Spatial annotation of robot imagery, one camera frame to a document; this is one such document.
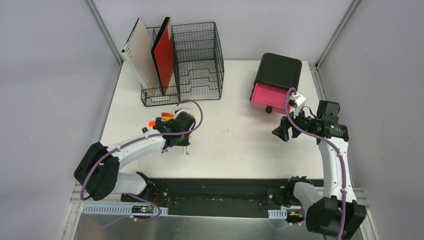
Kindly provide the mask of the black pink drawer unit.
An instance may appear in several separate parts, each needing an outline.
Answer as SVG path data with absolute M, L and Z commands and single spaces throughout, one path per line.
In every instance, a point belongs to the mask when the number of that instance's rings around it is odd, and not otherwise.
M 254 107 L 267 114 L 290 110 L 285 97 L 290 88 L 298 89 L 302 62 L 299 59 L 266 52 L 262 55 L 249 98 Z

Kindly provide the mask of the red A4 folder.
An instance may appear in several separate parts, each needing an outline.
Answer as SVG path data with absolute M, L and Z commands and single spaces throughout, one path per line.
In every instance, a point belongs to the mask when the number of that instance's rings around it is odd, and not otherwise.
M 160 82 L 160 91 L 165 95 L 174 73 L 174 43 L 169 16 L 165 17 L 156 34 L 151 54 Z

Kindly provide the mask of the white A4 folder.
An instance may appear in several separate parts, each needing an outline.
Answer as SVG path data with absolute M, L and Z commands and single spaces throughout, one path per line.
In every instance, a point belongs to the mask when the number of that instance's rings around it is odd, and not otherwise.
M 159 77 L 151 54 L 153 40 L 144 22 L 138 18 L 121 51 L 126 63 L 130 66 L 134 78 L 144 89 L 158 85 Z

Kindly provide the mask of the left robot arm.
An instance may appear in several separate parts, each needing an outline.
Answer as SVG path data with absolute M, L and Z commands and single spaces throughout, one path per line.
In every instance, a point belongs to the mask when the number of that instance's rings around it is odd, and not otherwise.
M 132 194 L 140 202 L 152 198 L 152 182 L 142 172 L 125 173 L 122 168 L 130 163 L 169 148 L 187 147 L 196 119 L 186 111 L 170 121 L 156 122 L 152 129 L 126 142 L 112 145 L 93 143 L 76 167 L 73 176 L 84 187 L 83 192 L 94 201 L 109 194 Z

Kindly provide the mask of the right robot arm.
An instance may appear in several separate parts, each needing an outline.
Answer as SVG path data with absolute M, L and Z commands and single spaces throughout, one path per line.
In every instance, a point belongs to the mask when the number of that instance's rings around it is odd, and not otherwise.
M 307 116 L 304 107 L 289 100 L 291 111 L 283 116 L 272 134 L 287 142 L 292 137 L 306 134 L 316 139 L 323 166 L 323 192 L 319 194 L 306 176 L 293 176 L 274 201 L 284 207 L 302 206 L 304 214 L 291 222 L 304 220 L 312 233 L 338 240 L 353 237 L 367 216 L 364 205 L 358 203 L 352 188 L 347 152 L 348 127 L 339 124 L 340 105 L 321 100 L 316 114 Z

